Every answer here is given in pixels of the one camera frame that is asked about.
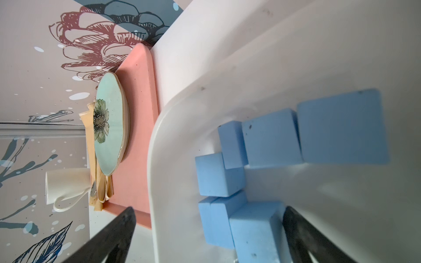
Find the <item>blue rectangular block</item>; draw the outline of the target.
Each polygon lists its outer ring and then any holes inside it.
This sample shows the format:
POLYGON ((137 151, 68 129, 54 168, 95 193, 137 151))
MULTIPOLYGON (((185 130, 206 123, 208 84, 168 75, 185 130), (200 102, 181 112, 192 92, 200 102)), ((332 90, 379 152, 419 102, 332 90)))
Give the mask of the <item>blue rectangular block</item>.
POLYGON ((301 153, 318 164, 390 161, 382 96, 377 89, 304 101, 297 106, 301 153))

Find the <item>thin blue block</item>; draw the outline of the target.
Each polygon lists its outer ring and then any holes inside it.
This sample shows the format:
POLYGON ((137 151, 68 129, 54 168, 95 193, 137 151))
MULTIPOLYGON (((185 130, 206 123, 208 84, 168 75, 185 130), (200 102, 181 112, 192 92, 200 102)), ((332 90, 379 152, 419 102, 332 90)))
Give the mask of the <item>thin blue block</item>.
POLYGON ((302 164, 297 116, 286 108, 242 122, 248 165, 252 169, 302 164))

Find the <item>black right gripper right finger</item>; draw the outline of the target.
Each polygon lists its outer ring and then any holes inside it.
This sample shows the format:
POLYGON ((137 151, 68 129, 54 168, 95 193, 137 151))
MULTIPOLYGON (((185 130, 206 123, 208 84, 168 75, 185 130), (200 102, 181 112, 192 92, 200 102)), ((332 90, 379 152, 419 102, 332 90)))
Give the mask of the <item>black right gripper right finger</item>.
POLYGON ((319 263, 355 263, 293 207, 286 207, 282 223, 294 263, 311 263, 312 256, 319 263))

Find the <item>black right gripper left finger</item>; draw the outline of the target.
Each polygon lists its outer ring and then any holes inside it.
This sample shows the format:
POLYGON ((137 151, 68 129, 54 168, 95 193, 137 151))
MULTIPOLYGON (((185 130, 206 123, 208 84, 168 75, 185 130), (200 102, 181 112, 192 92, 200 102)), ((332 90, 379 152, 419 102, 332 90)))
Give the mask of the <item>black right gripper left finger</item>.
POLYGON ((70 255, 65 262, 124 263, 135 227, 136 215, 134 209, 128 207, 77 252, 70 255))

